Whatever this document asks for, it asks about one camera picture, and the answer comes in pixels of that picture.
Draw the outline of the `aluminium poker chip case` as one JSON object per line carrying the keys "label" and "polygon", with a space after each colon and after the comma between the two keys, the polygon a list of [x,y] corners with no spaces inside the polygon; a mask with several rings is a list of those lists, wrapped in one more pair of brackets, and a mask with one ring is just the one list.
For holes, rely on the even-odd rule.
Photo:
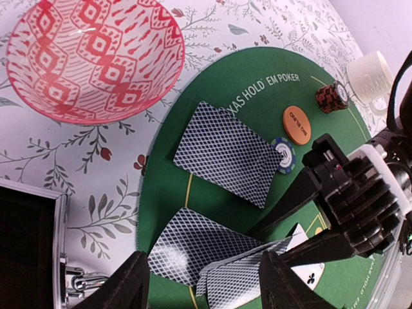
{"label": "aluminium poker chip case", "polygon": [[108,276],[68,265],[68,195],[1,179],[1,308],[67,308]]}

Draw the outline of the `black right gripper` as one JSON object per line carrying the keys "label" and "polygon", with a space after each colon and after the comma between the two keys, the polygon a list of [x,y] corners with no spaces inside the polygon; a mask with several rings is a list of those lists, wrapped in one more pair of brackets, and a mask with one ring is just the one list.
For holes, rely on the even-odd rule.
{"label": "black right gripper", "polygon": [[366,158],[349,160],[334,139],[316,139],[299,172],[274,208],[248,232],[260,237],[314,201],[331,227],[283,254],[290,267],[383,253],[400,218],[397,197]]}

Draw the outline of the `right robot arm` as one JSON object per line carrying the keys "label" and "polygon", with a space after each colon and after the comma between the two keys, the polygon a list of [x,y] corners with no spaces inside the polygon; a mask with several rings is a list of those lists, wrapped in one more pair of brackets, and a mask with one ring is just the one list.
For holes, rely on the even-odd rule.
{"label": "right robot arm", "polygon": [[350,156],[330,135],[319,137],[274,209],[250,230],[260,235],[310,201],[319,206],[330,227],[284,253],[289,266],[381,254],[396,242],[397,229],[411,221],[411,92],[396,101],[410,67],[407,58],[393,82],[387,126]]}

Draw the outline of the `orange big blind button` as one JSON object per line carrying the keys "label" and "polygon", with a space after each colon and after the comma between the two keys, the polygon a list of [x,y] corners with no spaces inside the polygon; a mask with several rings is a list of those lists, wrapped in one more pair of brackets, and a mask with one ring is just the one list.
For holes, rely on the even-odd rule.
{"label": "orange big blind button", "polygon": [[288,106],[283,112],[283,125],[287,135],[297,145],[306,145],[312,137],[311,123],[298,106]]}

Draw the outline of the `blue playing card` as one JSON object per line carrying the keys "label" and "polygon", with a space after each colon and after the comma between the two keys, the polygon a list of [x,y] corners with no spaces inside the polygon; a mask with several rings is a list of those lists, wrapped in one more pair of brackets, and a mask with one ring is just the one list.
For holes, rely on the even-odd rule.
{"label": "blue playing card", "polygon": [[223,108],[200,102],[173,162],[260,209],[283,156]]}
{"label": "blue playing card", "polygon": [[208,264],[231,258],[262,242],[231,230],[202,214],[181,208],[168,222],[152,247],[151,273],[195,287]]}
{"label": "blue playing card", "polygon": [[200,271],[196,296],[209,308],[237,308],[260,296],[258,269],[265,251],[284,253],[292,237],[265,243],[242,254],[213,262]]}

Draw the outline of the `red black 100 chip stack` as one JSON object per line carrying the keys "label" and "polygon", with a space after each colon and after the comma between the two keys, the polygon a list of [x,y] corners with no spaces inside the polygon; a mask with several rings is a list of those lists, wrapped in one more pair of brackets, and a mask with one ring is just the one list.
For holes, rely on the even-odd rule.
{"label": "red black 100 chip stack", "polygon": [[349,108],[349,95],[344,85],[336,80],[333,84],[318,89],[315,93],[317,105],[325,114]]}

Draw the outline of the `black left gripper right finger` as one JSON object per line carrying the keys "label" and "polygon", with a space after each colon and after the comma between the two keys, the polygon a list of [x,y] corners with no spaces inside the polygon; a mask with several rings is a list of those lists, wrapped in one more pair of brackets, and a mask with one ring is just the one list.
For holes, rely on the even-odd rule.
{"label": "black left gripper right finger", "polygon": [[259,285],[263,308],[333,308],[311,290],[275,252],[265,251],[259,265]]}

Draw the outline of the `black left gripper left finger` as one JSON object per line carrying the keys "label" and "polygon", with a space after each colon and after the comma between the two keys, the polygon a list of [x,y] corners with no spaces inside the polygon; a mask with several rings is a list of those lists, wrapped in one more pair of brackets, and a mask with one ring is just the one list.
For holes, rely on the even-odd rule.
{"label": "black left gripper left finger", "polygon": [[150,271],[147,254],[136,251],[96,292],[75,305],[75,308],[147,308],[149,281]]}

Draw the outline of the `blue 50 poker chip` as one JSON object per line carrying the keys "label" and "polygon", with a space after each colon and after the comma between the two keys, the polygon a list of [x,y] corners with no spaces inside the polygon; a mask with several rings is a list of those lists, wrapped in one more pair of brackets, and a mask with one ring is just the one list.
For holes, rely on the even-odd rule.
{"label": "blue 50 poker chip", "polygon": [[290,174],[295,168],[297,158],[292,143],[284,137],[277,137],[271,144],[283,156],[278,171],[283,174]]}

